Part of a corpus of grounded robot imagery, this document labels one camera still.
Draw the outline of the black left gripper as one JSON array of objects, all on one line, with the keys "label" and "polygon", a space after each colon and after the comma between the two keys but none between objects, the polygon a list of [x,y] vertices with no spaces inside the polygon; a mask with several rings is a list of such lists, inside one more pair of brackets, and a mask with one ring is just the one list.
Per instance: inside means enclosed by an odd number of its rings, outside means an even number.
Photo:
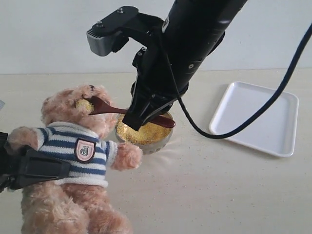
[{"label": "black left gripper", "polygon": [[70,163],[22,145],[16,153],[6,146],[8,134],[0,133],[0,192],[15,191],[40,182],[67,178]]}]

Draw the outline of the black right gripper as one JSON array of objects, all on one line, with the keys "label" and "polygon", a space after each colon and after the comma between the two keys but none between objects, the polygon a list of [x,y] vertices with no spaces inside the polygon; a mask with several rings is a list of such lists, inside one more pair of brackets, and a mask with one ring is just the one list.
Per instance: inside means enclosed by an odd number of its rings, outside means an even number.
[{"label": "black right gripper", "polygon": [[131,88],[132,101],[122,122],[138,131],[143,124],[157,116],[167,113],[177,95],[183,95],[188,89],[188,81],[174,74],[176,52],[172,55],[172,46],[166,46],[162,31],[164,21],[158,17],[139,13],[138,35],[135,40],[144,45],[133,60],[137,78]]}]

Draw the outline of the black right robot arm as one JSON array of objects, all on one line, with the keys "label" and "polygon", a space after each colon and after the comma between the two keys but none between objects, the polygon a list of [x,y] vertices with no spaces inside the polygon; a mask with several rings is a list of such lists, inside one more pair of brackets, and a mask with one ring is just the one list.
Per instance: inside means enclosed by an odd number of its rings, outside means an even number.
[{"label": "black right robot arm", "polygon": [[133,60],[137,78],[123,122],[138,130],[169,111],[244,5],[243,0],[176,0],[164,24],[154,30],[153,43]]}]

